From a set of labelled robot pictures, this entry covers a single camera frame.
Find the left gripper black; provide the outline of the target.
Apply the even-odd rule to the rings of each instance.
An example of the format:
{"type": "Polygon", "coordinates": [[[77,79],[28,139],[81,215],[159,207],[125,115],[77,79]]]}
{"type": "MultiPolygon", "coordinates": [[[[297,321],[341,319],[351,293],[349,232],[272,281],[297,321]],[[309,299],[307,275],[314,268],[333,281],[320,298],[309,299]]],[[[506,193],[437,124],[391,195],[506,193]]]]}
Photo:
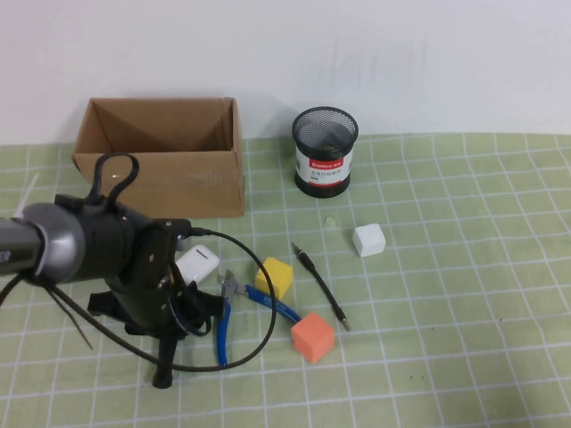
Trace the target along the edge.
{"type": "Polygon", "coordinates": [[[174,269],[179,237],[191,235],[188,220],[156,220],[136,234],[127,264],[105,280],[108,292],[93,293],[87,305],[93,317],[124,323],[134,336],[204,337],[211,320],[223,313],[220,296],[187,285],[174,269]]]}

